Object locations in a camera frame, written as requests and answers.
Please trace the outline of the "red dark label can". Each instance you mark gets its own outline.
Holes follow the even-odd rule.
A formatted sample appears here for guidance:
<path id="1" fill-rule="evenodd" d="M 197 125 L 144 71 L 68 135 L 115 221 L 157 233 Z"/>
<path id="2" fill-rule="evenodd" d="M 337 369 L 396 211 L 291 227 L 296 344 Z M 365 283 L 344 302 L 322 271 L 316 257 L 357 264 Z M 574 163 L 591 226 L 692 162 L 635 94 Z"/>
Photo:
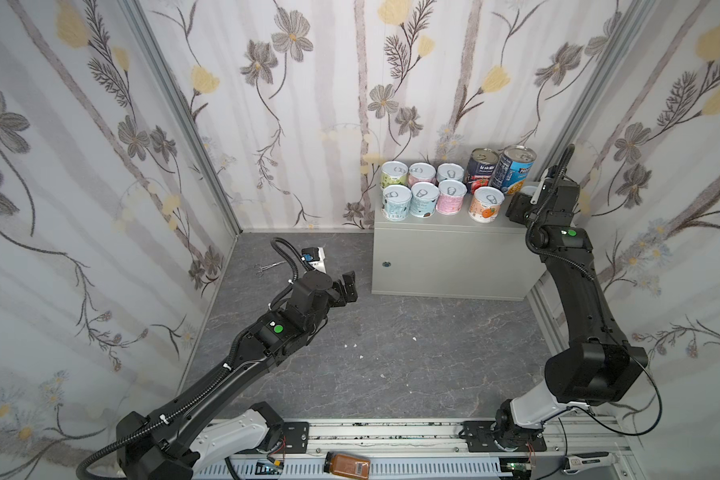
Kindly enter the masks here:
<path id="1" fill-rule="evenodd" d="M 464 174 L 464 183 L 470 194 L 490 184 L 498 160 L 499 154 L 490 148 L 476 148 L 471 152 Z"/>

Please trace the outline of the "pink label can front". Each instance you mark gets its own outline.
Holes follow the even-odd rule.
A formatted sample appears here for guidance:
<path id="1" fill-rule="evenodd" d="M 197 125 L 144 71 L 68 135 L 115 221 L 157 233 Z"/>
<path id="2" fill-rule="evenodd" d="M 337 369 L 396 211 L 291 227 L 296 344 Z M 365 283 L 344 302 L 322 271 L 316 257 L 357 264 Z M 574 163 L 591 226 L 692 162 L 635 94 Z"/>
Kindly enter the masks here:
<path id="1" fill-rule="evenodd" d="M 421 182 L 434 183 L 436 181 L 436 168 L 425 162 L 414 163 L 408 168 L 408 186 Z"/>

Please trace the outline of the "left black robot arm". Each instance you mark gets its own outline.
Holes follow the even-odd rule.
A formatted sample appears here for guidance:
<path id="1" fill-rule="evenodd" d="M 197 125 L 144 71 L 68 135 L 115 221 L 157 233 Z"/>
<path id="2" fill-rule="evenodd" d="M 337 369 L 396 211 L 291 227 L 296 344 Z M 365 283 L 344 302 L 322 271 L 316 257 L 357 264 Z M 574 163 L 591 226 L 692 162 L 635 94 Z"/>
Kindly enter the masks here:
<path id="1" fill-rule="evenodd" d="M 316 267 L 318 249 L 299 251 L 281 237 L 272 238 L 270 245 L 289 265 L 291 276 L 264 314 L 243 328 L 226 357 L 181 395 L 147 416 L 132 412 L 124 417 L 115 441 L 80 462 L 78 478 L 94 478 L 90 467 L 111 454 L 128 479 L 192 478 L 202 458 L 200 436 L 217 414 L 309 345 L 327 325 L 331 309 L 357 301 L 354 272 L 333 279 Z"/>

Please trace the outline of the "pink label can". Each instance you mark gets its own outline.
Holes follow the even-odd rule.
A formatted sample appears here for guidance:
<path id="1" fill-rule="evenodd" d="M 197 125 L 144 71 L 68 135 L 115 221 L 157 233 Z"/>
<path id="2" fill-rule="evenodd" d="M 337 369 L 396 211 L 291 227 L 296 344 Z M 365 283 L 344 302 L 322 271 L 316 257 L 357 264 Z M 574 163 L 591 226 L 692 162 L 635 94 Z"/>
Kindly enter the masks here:
<path id="1" fill-rule="evenodd" d="M 466 186 L 461 181 L 446 179 L 439 182 L 438 189 L 436 211 L 447 216 L 459 213 L 467 193 Z"/>
<path id="2" fill-rule="evenodd" d="M 408 168 L 408 186 L 421 182 L 434 183 L 436 181 L 436 168 L 425 162 L 414 163 Z"/>

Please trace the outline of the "orange label can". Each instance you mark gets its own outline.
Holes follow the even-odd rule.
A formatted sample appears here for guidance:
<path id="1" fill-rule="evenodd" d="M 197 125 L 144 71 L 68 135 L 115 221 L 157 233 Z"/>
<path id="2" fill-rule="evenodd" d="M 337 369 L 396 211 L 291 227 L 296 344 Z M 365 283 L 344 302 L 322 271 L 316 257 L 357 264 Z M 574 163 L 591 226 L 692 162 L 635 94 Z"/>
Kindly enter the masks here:
<path id="1" fill-rule="evenodd" d="M 493 222 L 498 217 L 504 199 L 499 189 L 488 186 L 477 188 L 468 211 L 470 218 L 478 223 Z"/>

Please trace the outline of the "blue label can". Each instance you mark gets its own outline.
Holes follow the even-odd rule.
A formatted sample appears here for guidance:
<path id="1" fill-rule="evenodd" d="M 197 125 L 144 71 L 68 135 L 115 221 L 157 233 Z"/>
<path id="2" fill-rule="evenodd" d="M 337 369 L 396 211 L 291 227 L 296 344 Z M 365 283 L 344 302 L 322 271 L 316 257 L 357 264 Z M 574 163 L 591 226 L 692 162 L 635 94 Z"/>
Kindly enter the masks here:
<path id="1" fill-rule="evenodd" d="M 522 145 L 503 149 L 491 177 L 489 186 L 505 196 L 517 193 L 523 186 L 535 160 L 536 152 Z"/>

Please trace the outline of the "pink label can back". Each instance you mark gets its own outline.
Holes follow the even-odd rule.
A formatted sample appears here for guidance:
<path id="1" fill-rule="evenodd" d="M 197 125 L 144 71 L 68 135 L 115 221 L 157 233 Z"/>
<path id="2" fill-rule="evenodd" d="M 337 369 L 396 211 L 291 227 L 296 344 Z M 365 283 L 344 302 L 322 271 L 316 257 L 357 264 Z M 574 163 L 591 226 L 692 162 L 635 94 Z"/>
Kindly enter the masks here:
<path id="1" fill-rule="evenodd" d="M 461 181 L 446 179 L 439 182 L 438 189 L 436 211 L 447 216 L 459 213 L 467 193 L 466 186 Z"/>

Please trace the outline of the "teal can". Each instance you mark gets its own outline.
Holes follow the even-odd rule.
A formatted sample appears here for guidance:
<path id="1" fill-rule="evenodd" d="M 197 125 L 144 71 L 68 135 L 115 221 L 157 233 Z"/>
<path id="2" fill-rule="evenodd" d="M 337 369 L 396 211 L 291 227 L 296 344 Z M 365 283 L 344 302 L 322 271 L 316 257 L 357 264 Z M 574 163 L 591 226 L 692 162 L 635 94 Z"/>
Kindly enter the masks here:
<path id="1" fill-rule="evenodd" d="M 464 182 L 465 170 L 457 163 L 442 163 L 437 167 L 436 179 L 438 183 L 446 180 Z"/>
<path id="2" fill-rule="evenodd" d="M 430 182 L 418 182 L 410 187 L 410 214 L 416 218 L 431 217 L 440 195 L 439 188 Z"/>
<path id="3" fill-rule="evenodd" d="M 382 210 L 389 221 L 403 221 L 409 214 L 412 199 L 411 190 L 404 186 L 393 184 L 383 189 Z"/>

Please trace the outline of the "green label can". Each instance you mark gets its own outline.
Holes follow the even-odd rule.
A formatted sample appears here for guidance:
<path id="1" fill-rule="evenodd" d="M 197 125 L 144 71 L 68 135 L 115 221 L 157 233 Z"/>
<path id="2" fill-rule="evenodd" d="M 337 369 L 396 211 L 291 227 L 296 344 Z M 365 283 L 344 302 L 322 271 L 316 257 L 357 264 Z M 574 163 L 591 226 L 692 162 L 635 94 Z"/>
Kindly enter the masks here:
<path id="1" fill-rule="evenodd" d="M 400 161 L 387 161 L 381 166 L 381 189 L 391 185 L 407 185 L 408 166 Z"/>

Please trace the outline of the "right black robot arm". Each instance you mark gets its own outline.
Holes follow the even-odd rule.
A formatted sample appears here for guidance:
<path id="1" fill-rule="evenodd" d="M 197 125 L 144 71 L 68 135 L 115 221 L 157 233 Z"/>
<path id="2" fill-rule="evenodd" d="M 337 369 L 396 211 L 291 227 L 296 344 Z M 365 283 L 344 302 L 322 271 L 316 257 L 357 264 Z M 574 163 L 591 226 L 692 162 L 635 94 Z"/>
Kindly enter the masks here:
<path id="1" fill-rule="evenodd" d="M 630 344 L 607 304 L 588 233 L 573 223 L 580 187 L 566 170 L 574 151 L 568 145 L 534 193 L 516 194 L 507 213 L 525 227 L 526 247 L 554 281 L 569 346 L 546 361 L 541 383 L 497 410 L 491 434 L 505 451 L 531 443 L 548 421 L 571 410 L 589 413 L 622 399 L 648 373 L 646 350 Z"/>

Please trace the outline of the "yellow label can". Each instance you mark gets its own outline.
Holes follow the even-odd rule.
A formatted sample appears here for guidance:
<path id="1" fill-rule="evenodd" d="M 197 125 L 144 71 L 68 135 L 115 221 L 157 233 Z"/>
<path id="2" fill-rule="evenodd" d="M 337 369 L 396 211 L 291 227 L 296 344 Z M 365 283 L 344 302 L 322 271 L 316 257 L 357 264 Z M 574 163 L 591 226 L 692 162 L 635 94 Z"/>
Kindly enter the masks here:
<path id="1" fill-rule="evenodd" d="M 537 185 L 525 185 L 521 188 L 520 193 L 523 195 L 533 196 L 537 188 Z"/>

